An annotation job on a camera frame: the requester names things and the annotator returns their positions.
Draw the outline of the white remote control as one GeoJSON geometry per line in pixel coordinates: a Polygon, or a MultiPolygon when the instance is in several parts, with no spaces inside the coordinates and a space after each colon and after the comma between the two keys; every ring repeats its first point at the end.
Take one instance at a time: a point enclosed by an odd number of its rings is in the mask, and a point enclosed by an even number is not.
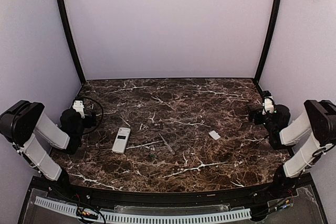
{"type": "Polygon", "coordinates": [[[116,138],[114,140],[113,147],[112,147],[112,151],[114,153],[119,153],[119,154],[124,153],[129,137],[130,137],[130,134],[131,134],[130,128],[127,128],[127,127],[119,128],[116,138]]]}

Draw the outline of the white battery cover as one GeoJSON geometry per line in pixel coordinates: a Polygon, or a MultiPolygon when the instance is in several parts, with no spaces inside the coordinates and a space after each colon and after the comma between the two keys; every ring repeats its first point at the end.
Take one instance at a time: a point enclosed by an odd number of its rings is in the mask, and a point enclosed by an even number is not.
{"type": "Polygon", "coordinates": [[[210,137],[212,138],[212,139],[214,139],[214,140],[218,140],[218,139],[220,139],[220,135],[216,132],[216,131],[210,131],[209,132],[209,135],[210,135],[210,137]]]}

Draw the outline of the clear handle screwdriver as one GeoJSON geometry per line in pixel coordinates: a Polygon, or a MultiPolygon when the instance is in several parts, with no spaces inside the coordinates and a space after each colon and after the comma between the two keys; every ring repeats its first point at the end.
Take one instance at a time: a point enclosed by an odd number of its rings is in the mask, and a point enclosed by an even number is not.
{"type": "Polygon", "coordinates": [[[172,154],[175,155],[176,152],[174,151],[174,149],[170,146],[170,144],[166,141],[166,139],[159,133],[159,136],[161,138],[161,140],[163,141],[163,143],[165,144],[166,148],[168,149],[168,151],[172,154]]]}

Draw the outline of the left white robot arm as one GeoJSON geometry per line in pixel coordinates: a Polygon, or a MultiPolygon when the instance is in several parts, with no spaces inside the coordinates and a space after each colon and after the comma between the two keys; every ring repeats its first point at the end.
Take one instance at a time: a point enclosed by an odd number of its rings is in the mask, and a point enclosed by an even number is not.
{"type": "Polygon", "coordinates": [[[42,138],[50,146],[66,154],[75,154],[82,145],[85,129],[96,128],[95,113],[86,114],[82,100],[74,101],[63,111],[57,126],[39,102],[21,100],[1,114],[1,135],[4,136],[33,168],[49,181],[62,186],[69,183],[69,175],[42,147],[42,138]]]}

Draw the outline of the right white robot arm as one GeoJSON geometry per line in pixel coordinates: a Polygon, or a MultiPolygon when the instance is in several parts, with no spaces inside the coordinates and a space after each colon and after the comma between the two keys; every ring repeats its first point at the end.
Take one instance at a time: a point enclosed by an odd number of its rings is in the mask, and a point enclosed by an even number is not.
{"type": "Polygon", "coordinates": [[[261,108],[247,108],[248,120],[262,125],[270,146],[275,150],[304,143],[274,174],[275,184],[284,184],[300,177],[318,159],[335,147],[335,104],[329,100],[306,100],[304,111],[289,122],[289,108],[266,97],[261,108]]]}

